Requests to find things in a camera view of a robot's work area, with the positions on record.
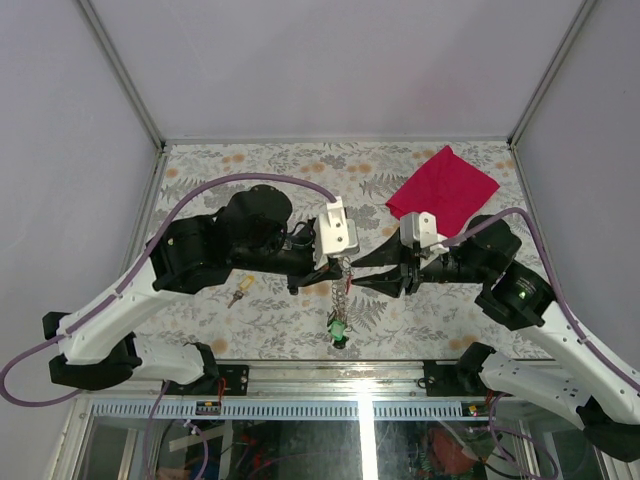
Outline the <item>metal ring key organizer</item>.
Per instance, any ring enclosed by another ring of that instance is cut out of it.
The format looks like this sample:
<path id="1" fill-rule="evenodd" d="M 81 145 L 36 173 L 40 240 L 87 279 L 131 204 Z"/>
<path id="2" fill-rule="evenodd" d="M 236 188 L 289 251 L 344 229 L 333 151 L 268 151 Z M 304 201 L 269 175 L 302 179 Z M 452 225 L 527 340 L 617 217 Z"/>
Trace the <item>metal ring key organizer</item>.
<path id="1" fill-rule="evenodd" d="M 333 281 L 331 284 L 331 296 L 332 296 L 332 311 L 329 314 L 328 324 L 332 320 L 340 320 L 345 326 L 345 338 L 347 339 L 348 329 L 348 295 L 351 289 L 351 281 L 353 279 L 353 272 L 351 266 L 351 259 L 349 257 L 341 257 L 338 259 L 342 269 L 343 277 L 340 280 Z"/>

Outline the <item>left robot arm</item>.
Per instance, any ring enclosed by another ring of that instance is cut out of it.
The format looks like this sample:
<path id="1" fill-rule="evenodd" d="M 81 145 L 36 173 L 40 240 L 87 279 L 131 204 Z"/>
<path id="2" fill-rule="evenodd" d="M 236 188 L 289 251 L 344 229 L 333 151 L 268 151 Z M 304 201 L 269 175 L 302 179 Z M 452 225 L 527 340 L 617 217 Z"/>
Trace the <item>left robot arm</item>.
<path id="1" fill-rule="evenodd" d="M 46 339 L 59 345 L 51 381 L 99 391 L 160 380 L 173 395 L 216 393 L 223 377 L 209 345 L 154 343 L 135 330 L 160 310 L 224 284 L 235 270 L 283 275 L 292 294 L 341 279 L 339 258 L 358 246 L 342 200 L 289 230 L 292 211 L 283 192 L 257 185 L 214 214 L 169 223 L 112 290 L 74 313 L 44 316 Z"/>

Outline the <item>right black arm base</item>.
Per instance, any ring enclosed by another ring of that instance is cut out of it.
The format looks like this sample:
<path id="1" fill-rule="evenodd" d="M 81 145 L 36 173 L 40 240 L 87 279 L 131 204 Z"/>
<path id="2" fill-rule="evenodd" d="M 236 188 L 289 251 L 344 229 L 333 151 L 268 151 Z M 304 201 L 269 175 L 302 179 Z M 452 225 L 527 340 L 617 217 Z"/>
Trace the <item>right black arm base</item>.
<path id="1" fill-rule="evenodd" d="M 423 361 L 423 376 L 417 386 L 429 397 L 485 396 L 488 388 L 480 379 L 483 363 L 496 350 L 483 343 L 472 343 L 454 364 Z"/>

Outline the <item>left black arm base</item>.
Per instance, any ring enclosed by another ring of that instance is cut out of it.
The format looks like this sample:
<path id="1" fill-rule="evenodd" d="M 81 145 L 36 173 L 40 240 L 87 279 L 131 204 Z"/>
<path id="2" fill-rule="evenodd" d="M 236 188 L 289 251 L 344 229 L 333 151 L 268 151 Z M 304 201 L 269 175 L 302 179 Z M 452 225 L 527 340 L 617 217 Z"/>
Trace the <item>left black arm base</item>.
<path id="1" fill-rule="evenodd" d="M 183 388 L 185 395 L 246 396 L 250 367 L 246 364 L 219 364 L 209 345 L 194 343 L 203 361 L 203 375 Z"/>

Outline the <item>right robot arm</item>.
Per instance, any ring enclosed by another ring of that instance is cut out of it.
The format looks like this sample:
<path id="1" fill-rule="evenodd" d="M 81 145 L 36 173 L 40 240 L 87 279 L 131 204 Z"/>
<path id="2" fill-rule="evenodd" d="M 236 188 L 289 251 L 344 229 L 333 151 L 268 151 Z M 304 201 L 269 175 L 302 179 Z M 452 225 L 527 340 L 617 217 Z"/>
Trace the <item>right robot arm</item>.
<path id="1" fill-rule="evenodd" d="M 408 214 L 392 237 L 352 264 L 380 273 L 354 283 L 393 298 L 425 283 L 480 285 L 475 303 L 482 313 L 537 344 L 569 376 L 559 379 L 475 342 L 456 365 L 458 387 L 524 399 L 564 418 L 605 454 L 638 460 L 638 370 L 573 316 L 556 281 L 517 261 L 522 241 L 503 217 L 476 216 L 465 232 L 446 238 L 431 233 L 434 217 Z"/>

